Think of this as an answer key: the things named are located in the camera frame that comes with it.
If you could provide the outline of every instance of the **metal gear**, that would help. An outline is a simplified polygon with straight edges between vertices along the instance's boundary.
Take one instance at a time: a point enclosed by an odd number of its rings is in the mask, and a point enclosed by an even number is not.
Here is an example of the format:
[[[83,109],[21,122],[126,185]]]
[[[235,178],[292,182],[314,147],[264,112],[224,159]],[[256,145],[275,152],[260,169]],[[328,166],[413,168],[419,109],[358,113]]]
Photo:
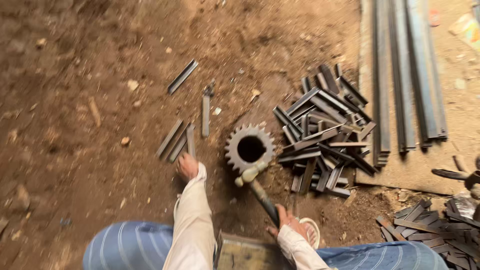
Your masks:
[[[273,139],[270,138],[270,133],[265,132],[265,128],[260,129],[259,126],[252,124],[243,125],[230,133],[225,147],[227,151],[225,158],[228,159],[227,164],[233,165],[233,170],[238,169],[239,174],[242,174],[244,170],[253,167],[260,160],[268,164],[274,155],[274,148]],[[257,158],[255,154],[260,154],[261,151],[263,151],[263,154]],[[256,160],[245,160],[245,156],[249,153],[253,153],[253,156],[249,156],[249,158],[255,158]]]

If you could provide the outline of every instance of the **pile of metal pieces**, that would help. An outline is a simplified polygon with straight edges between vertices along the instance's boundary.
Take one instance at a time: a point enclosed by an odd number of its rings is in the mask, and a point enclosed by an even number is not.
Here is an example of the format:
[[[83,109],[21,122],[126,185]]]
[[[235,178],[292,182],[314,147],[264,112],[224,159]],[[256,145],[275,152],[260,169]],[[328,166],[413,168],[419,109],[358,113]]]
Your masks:
[[[290,108],[277,106],[273,113],[284,125],[287,139],[278,162],[290,165],[298,174],[291,190],[305,194],[308,190],[348,197],[347,189],[337,187],[344,167],[359,168],[373,176],[378,172],[364,157],[367,135],[376,124],[364,112],[368,101],[342,76],[336,65],[336,79],[326,65],[318,67],[315,86],[305,77],[303,95]]]
[[[396,227],[378,217],[385,241],[421,242],[440,254],[450,268],[477,270],[480,222],[462,216],[453,199],[446,203],[446,218],[439,218],[438,211],[428,211],[431,204],[429,200],[421,200],[396,212],[393,222]]]
[[[165,156],[166,160],[168,160],[170,163],[173,163],[177,159],[185,144],[188,145],[188,153],[195,157],[195,141],[193,137],[194,129],[195,125],[192,123],[188,123],[186,126],[183,126],[183,120],[177,120],[158,148],[156,152],[157,158],[160,159]]]
[[[389,64],[394,82],[398,151],[416,148],[413,127],[413,88],[419,123],[420,147],[446,140],[448,131],[442,89],[428,23],[426,0],[374,1],[373,111],[374,165],[387,164],[390,154]],[[391,62],[387,48],[390,37]]]

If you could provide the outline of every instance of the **person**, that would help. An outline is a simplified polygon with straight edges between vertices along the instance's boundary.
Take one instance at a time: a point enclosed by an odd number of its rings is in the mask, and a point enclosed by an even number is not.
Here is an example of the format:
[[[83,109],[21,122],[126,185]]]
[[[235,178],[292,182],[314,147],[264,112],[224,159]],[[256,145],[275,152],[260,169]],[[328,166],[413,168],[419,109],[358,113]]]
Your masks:
[[[174,211],[173,228],[125,221],[99,232],[88,245],[84,270],[211,270],[216,243],[205,192],[205,166],[183,154],[177,172],[187,185]],[[417,242],[389,242],[314,250],[308,230],[281,205],[280,229],[268,228],[298,270],[447,270],[442,258]]]

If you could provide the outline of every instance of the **dirt floor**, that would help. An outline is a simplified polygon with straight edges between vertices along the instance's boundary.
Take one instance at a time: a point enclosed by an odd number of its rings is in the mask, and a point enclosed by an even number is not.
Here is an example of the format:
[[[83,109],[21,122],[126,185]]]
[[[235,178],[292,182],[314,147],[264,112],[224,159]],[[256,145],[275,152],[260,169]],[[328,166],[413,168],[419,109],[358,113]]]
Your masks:
[[[2,269],[81,269],[86,245],[113,222],[172,224],[183,186],[155,152],[177,119],[197,126],[216,233],[270,240],[261,206],[233,185],[223,158],[228,134],[265,122],[281,145],[271,109],[288,105],[302,76],[341,62],[349,79],[358,77],[357,0],[3,0],[0,13],[0,216],[10,220]],[[198,68],[168,95],[192,58]],[[222,111],[204,139],[201,96],[212,78],[211,106]],[[129,80],[139,82],[133,91]],[[251,101],[254,89],[261,94]],[[125,136],[128,147],[120,145]],[[260,181],[273,201],[291,202],[289,170],[274,163]],[[12,207],[18,184],[29,193],[28,211]],[[310,194],[296,209],[317,221],[326,245],[377,242],[375,218],[419,197],[400,204],[396,192],[360,188],[349,206]]]

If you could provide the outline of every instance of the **hammer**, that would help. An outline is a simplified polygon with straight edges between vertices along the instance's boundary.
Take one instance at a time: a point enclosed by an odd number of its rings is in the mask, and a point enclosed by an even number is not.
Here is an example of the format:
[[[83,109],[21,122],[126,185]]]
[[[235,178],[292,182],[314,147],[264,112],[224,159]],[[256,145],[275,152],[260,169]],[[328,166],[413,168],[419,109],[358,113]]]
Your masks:
[[[270,201],[270,198],[268,197],[262,185],[260,185],[260,183],[255,179],[255,177],[257,177],[257,175],[263,172],[267,167],[268,164],[265,162],[257,162],[253,167],[244,170],[241,176],[235,179],[235,184],[238,187],[242,187],[244,184],[248,185],[257,200],[262,204],[263,208],[272,219],[275,226],[278,228],[280,226],[278,211]]]

